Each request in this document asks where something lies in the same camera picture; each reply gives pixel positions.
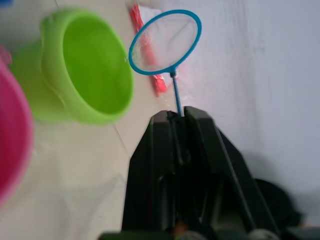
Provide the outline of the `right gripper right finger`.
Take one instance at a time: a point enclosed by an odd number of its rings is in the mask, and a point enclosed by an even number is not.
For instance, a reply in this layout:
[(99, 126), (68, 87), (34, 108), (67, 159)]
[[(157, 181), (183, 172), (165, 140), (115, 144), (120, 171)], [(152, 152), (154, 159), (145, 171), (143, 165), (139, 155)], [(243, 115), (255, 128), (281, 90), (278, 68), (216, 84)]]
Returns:
[(204, 224), (209, 224), (215, 213), (215, 204), (221, 187), (231, 188), (235, 205), (246, 231), (265, 229), (273, 233), (279, 228), (272, 217), (265, 199), (252, 177), (242, 154), (215, 125), (214, 120), (203, 110), (192, 106), (184, 108), (184, 119), (190, 126), (199, 150), (201, 175), (205, 177)]

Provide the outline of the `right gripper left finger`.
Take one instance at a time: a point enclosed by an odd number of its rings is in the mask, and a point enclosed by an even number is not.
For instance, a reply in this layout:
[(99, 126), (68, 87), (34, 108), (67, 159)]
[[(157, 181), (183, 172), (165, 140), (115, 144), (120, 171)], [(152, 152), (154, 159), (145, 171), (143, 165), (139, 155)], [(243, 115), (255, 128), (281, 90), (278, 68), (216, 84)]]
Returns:
[(182, 218), (183, 145), (173, 111), (153, 115), (129, 161), (122, 231), (171, 231)]

